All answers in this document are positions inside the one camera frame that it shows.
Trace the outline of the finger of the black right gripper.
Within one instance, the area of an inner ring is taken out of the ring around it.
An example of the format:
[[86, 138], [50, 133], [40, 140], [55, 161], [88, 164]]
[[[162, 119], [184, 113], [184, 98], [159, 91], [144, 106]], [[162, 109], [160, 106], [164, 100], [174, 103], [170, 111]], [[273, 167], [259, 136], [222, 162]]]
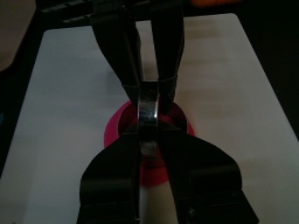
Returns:
[[159, 75], [160, 111], [167, 114], [172, 110], [183, 56], [183, 1], [150, 0], [150, 18]]
[[100, 51], [120, 80], [130, 101], [138, 106], [143, 72], [136, 23], [122, 10], [112, 10], [94, 13], [91, 25]]

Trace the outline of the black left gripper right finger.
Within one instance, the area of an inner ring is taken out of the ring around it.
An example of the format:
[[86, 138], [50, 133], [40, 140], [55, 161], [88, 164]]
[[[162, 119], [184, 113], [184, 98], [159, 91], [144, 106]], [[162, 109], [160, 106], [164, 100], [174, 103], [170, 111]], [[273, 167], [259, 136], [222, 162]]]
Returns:
[[164, 122], [159, 124], [158, 143], [179, 224], [258, 224], [234, 158]]

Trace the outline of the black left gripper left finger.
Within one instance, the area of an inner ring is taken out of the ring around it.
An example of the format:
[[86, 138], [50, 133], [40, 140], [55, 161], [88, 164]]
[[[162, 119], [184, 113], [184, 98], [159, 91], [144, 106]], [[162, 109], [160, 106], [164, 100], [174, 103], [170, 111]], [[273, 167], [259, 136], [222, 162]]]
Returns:
[[139, 224], [140, 160], [134, 127], [94, 157], [82, 175], [76, 224]]

